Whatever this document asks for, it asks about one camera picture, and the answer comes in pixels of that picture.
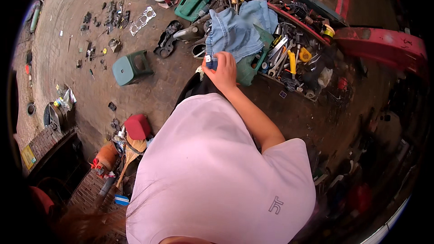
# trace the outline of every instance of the printed logo on t-shirt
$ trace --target printed logo on t-shirt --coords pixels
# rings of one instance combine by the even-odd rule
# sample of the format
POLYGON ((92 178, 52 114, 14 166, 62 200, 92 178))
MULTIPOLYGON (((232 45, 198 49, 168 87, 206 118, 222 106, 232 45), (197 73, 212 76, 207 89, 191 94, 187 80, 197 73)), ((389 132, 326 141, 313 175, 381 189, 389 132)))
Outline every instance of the printed logo on t-shirt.
POLYGON ((283 202, 279 201, 279 197, 274 197, 273 204, 270 206, 270 209, 268 209, 269 212, 272 212, 273 209, 276 209, 276 215, 280 212, 280 206, 283 205, 283 202))

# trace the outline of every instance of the green toolbox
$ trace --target green toolbox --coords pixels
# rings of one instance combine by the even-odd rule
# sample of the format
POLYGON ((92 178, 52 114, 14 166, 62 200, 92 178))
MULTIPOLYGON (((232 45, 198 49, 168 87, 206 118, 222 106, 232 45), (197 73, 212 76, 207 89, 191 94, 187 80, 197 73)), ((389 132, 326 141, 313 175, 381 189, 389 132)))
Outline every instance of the green toolbox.
POLYGON ((199 11, 208 4, 209 0, 181 0, 175 8, 175 14, 190 22, 193 22, 198 16, 199 11))

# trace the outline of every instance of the hand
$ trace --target hand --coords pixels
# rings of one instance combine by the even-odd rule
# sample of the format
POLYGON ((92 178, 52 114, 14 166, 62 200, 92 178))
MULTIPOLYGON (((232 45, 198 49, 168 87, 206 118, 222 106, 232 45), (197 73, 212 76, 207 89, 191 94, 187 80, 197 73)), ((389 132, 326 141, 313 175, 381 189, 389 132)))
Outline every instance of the hand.
POLYGON ((214 85, 225 95, 232 89, 236 89, 236 63, 231 53, 218 52, 214 54, 217 58, 217 70, 211 72, 206 66, 202 66, 203 72, 211 79, 214 85))

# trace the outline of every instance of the concrete floor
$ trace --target concrete floor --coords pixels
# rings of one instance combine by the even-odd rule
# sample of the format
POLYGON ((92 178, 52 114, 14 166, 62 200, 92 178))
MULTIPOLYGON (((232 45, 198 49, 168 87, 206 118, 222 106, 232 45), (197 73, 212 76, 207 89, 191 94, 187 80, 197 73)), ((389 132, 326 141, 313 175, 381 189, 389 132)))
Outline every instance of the concrete floor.
MULTIPOLYGON (((84 145, 85 155, 93 158, 104 143, 106 132, 112 132, 110 122, 118 118, 121 122, 130 115, 143 113, 157 133, 169 117, 176 99, 185 83, 200 65, 188 49, 189 44, 178 42, 173 54, 160 59, 152 54, 161 33, 167 24, 177 19, 173 9, 159 8, 153 0, 125 0, 126 10, 131 11, 130 20, 135 20, 148 6, 152 6, 157 14, 155 18, 136 36, 129 32, 129 26, 123 30, 115 29, 104 40, 99 36, 103 27, 96 28, 90 24, 90 31, 80 35, 79 27, 83 24, 86 12, 106 19, 101 11, 103 2, 111 0, 45 0, 44 7, 36 28, 30 38, 27 32, 21 33, 21 41, 14 58, 14 68, 18 70, 20 112, 17 140, 20 149, 34 137, 37 130, 43 128, 43 109, 50 101, 57 98, 56 84, 72 87, 77 98, 76 121, 78 134, 84 145), (86 40, 96 46, 97 54, 108 48, 110 38, 120 37, 123 48, 118 54, 109 52, 103 57, 107 70, 103 69, 100 59, 85 62, 86 40), (33 88, 26 86, 27 77, 23 75, 25 62, 23 54, 27 49, 33 51, 33 88), (113 63, 126 54, 148 50, 147 58, 155 75, 144 79, 141 83, 120 87, 113 77, 113 63), (83 68, 75 67, 76 60, 83 60, 83 68), (89 74, 92 69, 95 79, 89 74), (25 104, 34 100, 36 116, 30 118, 25 114, 25 104), (117 106, 115 112, 108 108, 108 103, 117 106)), ((335 9, 337 0, 320 0, 328 7, 335 9)), ((187 21, 179 19, 184 26, 187 21)), ((387 29, 398 29, 392 7, 388 0, 351 0, 349 15, 350 24, 380 25, 387 29)), ((355 94, 347 110, 338 115, 338 120, 331 123, 327 120, 333 107, 330 104, 312 103, 306 98, 290 94, 285 99, 279 96, 282 86, 257 76, 250 87, 242 91, 261 108, 278 127, 285 138, 310 136, 324 155, 333 155, 333 164, 348 155, 348 145, 359 129, 359 114, 367 115, 371 106, 380 108, 384 105, 388 89, 393 85, 393 72, 377 63, 367 63, 369 78, 353 80, 351 68, 345 76, 353 81, 355 94)))

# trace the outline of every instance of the pink t-shirt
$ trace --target pink t-shirt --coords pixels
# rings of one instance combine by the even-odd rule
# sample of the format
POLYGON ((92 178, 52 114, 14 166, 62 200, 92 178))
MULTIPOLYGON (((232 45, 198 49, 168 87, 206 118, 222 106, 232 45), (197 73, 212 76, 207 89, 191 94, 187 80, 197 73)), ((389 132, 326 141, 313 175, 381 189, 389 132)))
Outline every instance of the pink t-shirt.
POLYGON ((288 243, 310 218, 315 198, 301 139, 261 155, 231 103, 218 94, 195 95, 176 107, 140 161, 127 239, 288 243))

